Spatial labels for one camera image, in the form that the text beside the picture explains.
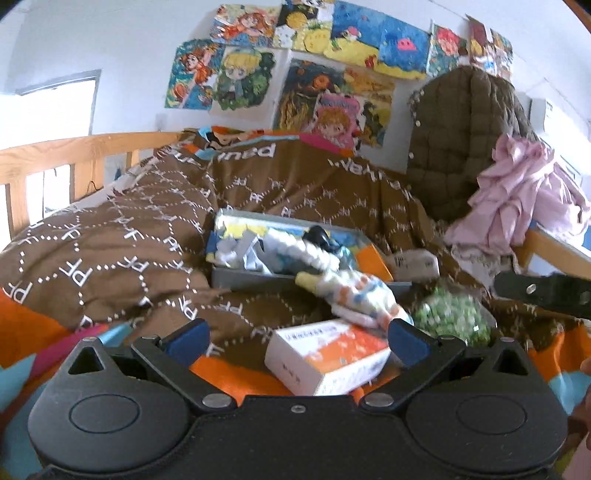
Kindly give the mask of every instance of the quilted jacket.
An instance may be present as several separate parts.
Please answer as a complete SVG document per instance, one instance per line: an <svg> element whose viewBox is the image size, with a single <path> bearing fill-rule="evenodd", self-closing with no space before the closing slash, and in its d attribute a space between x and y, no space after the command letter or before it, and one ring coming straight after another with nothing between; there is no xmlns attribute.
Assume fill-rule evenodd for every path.
<svg viewBox="0 0 591 480"><path fill-rule="evenodd" d="M415 95L411 110L407 176L435 220L451 222L470 211L476 177L492 164L501 134L537 140L513 85L475 67L432 80Z"/></svg>

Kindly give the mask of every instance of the cartoon drawing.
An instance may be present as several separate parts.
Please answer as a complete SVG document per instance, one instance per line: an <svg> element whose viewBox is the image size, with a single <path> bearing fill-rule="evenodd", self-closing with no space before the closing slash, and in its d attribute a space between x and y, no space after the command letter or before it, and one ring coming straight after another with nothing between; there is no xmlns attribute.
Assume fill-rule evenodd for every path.
<svg viewBox="0 0 591 480"><path fill-rule="evenodd" d="M387 16L359 5L337 1L333 13L330 44L324 55L330 59L366 66L378 58L382 29Z"/></svg>
<svg viewBox="0 0 591 480"><path fill-rule="evenodd" d="M316 101L313 120L306 130L339 148L354 150L362 132L359 101L349 95L322 93Z"/></svg>
<svg viewBox="0 0 591 480"><path fill-rule="evenodd" d="M495 47L488 40L485 26L467 15L470 24L470 64L496 75Z"/></svg>
<svg viewBox="0 0 591 480"><path fill-rule="evenodd" d="M496 69L499 77L511 81L513 69L513 45L499 32L491 29L492 42L495 46Z"/></svg>
<svg viewBox="0 0 591 480"><path fill-rule="evenodd" d="M274 128L302 131L313 118L321 93L341 91L343 73L310 61L291 61L274 119Z"/></svg>
<svg viewBox="0 0 591 480"><path fill-rule="evenodd" d="M396 87L394 80L355 67L345 69L343 78L343 93L366 100L362 111L365 126L362 129L361 143L381 148L390 122L392 95Z"/></svg>
<svg viewBox="0 0 591 480"><path fill-rule="evenodd" d="M406 79L424 78L428 52L427 32L397 18L386 18L378 60L388 67L388 74Z"/></svg>
<svg viewBox="0 0 591 480"><path fill-rule="evenodd" d="M427 73L436 77L460 65L462 56L467 55L467 42L448 28L433 24Z"/></svg>
<svg viewBox="0 0 591 480"><path fill-rule="evenodd" d="M224 47L191 40L176 51L166 94L166 108L209 110Z"/></svg>
<svg viewBox="0 0 591 480"><path fill-rule="evenodd" d="M213 22L211 38L217 43L270 47L279 7L222 5Z"/></svg>
<svg viewBox="0 0 591 480"><path fill-rule="evenodd" d="M325 0L287 0L273 45L321 54L330 41L334 5Z"/></svg>
<svg viewBox="0 0 591 480"><path fill-rule="evenodd" d="M255 48L227 48L214 99L222 110L260 105L267 94L275 57Z"/></svg>

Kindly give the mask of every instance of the pink clothing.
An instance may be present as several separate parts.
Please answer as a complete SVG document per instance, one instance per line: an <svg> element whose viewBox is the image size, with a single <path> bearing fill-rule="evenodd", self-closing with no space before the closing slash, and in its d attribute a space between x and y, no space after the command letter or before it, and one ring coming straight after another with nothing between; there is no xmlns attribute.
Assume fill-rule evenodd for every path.
<svg viewBox="0 0 591 480"><path fill-rule="evenodd" d="M496 255L522 245L532 220L550 233L583 235L591 206L583 192L541 142L501 135L495 164L478 175L472 211L446 232L447 244L477 245Z"/></svg>

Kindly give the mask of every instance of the metal screw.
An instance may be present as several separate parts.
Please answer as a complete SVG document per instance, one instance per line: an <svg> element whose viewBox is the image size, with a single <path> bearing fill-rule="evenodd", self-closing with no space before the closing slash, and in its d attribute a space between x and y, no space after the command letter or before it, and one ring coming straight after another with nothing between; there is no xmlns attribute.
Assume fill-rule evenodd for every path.
<svg viewBox="0 0 591 480"><path fill-rule="evenodd" d="M388 408L394 403L394 399L387 393L370 393L365 396L365 404L372 408Z"/></svg>
<svg viewBox="0 0 591 480"><path fill-rule="evenodd" d="M225 393L210 393L202 402L207 408L227 408L232 404L232 397Z"/></svg>

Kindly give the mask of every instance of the white and orange box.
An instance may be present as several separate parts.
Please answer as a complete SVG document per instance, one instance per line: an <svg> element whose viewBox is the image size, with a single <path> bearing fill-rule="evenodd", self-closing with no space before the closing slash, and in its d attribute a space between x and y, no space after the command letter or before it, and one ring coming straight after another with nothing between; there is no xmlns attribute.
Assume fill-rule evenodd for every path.
<svg viewBox="0 0 591 480"><path fill-rule="evenodd" d="M385 339L344 320L275 330L265 365L295 395L343 395L376 378Z"/></svg>

